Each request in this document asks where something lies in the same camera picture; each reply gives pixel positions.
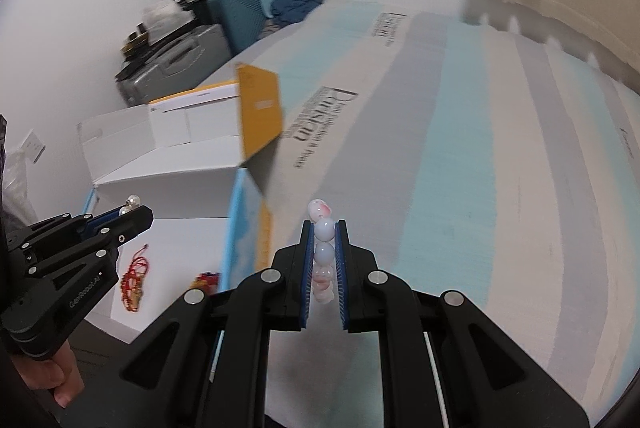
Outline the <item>person's left hand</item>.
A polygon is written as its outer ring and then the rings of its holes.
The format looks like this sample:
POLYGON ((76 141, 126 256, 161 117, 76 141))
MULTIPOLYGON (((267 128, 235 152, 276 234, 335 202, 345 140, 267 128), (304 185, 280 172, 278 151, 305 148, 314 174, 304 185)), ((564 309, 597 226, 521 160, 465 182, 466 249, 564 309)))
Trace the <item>person's left hand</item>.
POLYGON ((61 408, 67 408, 85 389, 75 353, 68 340, 48 360, 35 361, 27 356, 11 356, 11 361, 30 390, 52 390, 54 400, 61 408))

